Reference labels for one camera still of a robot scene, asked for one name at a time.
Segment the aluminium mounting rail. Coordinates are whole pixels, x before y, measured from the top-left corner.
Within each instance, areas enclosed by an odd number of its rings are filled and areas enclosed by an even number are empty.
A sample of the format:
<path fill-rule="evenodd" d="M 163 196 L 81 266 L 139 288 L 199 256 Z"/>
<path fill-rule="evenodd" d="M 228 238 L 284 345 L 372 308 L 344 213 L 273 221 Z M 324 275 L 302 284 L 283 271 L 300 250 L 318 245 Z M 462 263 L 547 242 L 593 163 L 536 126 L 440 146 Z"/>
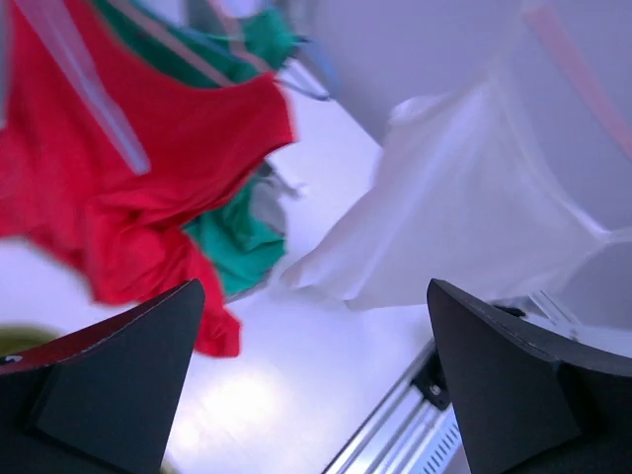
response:
<path fill-rule="evenodd" d="M 435 341 L 428 339 L 324 471 L 412 473 L 443 421 L 456 420 L 439 374 Z"/>

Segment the pink hanger with red top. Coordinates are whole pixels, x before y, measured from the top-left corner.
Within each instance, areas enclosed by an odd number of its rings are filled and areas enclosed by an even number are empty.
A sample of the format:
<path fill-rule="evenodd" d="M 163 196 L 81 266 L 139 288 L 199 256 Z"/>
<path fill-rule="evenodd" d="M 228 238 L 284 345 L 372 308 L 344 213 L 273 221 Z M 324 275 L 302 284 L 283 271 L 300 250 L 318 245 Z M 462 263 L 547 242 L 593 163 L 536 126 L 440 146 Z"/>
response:
<path fill-rule="evenodd" d="M 16 5 L 127 167 L 136 175 L 148 173 L 150 160 L 102 83 L 65 3 L 22 0 Z"/>

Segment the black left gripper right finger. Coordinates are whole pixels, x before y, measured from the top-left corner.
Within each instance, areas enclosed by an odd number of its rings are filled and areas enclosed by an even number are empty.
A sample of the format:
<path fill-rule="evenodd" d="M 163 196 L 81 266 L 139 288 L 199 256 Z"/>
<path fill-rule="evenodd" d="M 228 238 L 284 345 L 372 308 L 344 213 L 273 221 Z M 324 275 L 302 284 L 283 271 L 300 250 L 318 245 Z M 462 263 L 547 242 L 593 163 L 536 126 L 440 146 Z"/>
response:
<path fill-rule="evenodd" d="M 631 360 L 431 280 L 434 341 L 474 473 L 628 473 Z"/>

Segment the red tank top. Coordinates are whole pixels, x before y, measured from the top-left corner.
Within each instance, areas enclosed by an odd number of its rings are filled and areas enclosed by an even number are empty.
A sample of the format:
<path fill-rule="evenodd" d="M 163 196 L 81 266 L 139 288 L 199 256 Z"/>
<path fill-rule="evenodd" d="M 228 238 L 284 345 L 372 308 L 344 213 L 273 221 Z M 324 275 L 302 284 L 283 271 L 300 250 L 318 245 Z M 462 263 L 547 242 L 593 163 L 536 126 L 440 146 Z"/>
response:
<path fill-rule="evenodd" d="M 21 236 L 81 273 L 93 297 L 141 302 L 190 279 L 205 304 L 197 351 L 236 357 L 241 326 L 226 309 L 217 274 L 185 233 L 183 217 L 204 203 L 182 174 L 158 172 L 117 98 L 110 66 L 122 44 L 85 1 L 62 1 L 107 92 L 150 160 L 134 174 L 97 124 L 16 3 L 11 32 L 7 122 L 1 132 L 1 233 Z"/>

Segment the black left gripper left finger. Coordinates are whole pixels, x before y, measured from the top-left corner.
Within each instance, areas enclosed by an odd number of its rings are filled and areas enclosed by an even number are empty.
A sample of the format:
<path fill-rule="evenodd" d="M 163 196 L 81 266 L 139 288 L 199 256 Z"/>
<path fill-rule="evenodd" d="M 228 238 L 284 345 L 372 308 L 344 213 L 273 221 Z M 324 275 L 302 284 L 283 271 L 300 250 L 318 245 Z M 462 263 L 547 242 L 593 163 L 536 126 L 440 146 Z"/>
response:
<path fill-rule="evenodd" d="M 2 356 L 2 472 L 159 472 L 203 306 L 194 279 Z"/>

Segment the green tank top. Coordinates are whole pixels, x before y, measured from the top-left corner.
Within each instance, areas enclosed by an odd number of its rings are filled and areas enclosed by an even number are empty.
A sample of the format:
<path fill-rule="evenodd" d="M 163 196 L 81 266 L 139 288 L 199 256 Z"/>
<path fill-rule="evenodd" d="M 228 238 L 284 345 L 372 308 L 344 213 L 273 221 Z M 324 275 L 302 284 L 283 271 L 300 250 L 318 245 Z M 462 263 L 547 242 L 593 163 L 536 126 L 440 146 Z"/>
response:
<path fill-rule="evenodd" d="M 150 66 L 124 44 L 110 14 L 137 15 L 137 1 L 98 1 L 94 7 L 122 42 L 110 66 L 116 96 L 158 172 L 182 174 L 205 201 L 183 217 L 185 231 L 212 263 L 230 298 L 270 275 L 285 251 L 284 237 L 256 219 L 250 204 L 266 157 L 293 140 L 290 116 L 275 73 L 245 83 L 196 88 Z M 196 1 L 191 27 L 228 35 L 238 20 L 214 1 Z"/>

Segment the grey tank top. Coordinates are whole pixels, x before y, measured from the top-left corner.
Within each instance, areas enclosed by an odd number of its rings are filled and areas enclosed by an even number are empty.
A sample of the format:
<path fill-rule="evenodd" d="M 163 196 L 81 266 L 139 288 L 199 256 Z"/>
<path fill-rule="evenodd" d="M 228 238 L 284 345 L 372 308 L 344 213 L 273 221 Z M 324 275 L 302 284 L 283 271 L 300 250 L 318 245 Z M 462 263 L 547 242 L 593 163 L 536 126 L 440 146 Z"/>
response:
<path fill-rule="evenodd" d="M 282 174 L 268 162 L 256 172 L 250 204 L 253 216 L 282 237 L 286 234 L 286 212 L 281 205 L 283 197 L 301 199 L 306 195 L 307 184 Z"/>

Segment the blue hanger with grey top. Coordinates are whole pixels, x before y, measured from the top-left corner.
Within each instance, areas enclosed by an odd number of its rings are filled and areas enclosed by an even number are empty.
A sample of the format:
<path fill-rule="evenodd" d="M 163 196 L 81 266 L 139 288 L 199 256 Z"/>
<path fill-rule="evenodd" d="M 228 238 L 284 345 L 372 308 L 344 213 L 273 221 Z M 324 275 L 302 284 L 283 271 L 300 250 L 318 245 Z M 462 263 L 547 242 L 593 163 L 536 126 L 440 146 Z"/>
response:
<path fill-rule="evenodd" d="M 337 98 L 340 81 L 333 62 L 320 44 L 298 37 L 276 81 L 307 99 L 330 102 Z"/>

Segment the olive green plastic basket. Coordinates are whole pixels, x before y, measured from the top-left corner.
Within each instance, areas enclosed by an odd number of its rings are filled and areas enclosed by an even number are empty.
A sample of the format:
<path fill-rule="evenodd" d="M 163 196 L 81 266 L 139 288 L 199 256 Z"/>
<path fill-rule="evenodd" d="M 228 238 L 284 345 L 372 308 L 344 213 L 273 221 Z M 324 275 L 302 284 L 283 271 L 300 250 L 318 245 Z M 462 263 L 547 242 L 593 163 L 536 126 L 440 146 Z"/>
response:
<path fill-rule="evenodd" d="M 38 325 L 2 324 L 0 337 L 0 352 L 5 356 L 47 344 L 57 339 L 59 334 Z"/>

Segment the pink wire hanger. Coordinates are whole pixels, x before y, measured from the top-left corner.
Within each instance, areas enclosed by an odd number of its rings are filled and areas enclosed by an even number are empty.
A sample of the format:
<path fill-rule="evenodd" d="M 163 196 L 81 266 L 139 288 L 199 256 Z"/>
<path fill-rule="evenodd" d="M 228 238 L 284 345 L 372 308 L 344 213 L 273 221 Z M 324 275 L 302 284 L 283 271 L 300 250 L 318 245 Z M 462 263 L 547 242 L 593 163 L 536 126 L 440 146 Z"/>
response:
<path fill-rule="evenodd" d="M 555 9 L 546 1 L 528 1 L 522 17 L 604 132 L 631 160 L 631 125 L 606 94 Z"/>

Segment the white tank top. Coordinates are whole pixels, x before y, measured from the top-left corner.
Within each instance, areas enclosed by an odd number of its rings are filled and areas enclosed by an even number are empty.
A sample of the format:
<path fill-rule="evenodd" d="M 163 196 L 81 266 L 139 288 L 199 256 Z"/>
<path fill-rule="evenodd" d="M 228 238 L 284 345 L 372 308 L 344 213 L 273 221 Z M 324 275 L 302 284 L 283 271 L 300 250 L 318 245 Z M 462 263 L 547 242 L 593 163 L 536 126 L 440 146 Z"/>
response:
<path fill-rule="evenodd" d="M 283 281 L 364 311 L 424 304 L 434 278 L 483 300 L 562 287 L 631 230 L 563 190 L 494 73 L 397 106 L 370 189 Z"/>

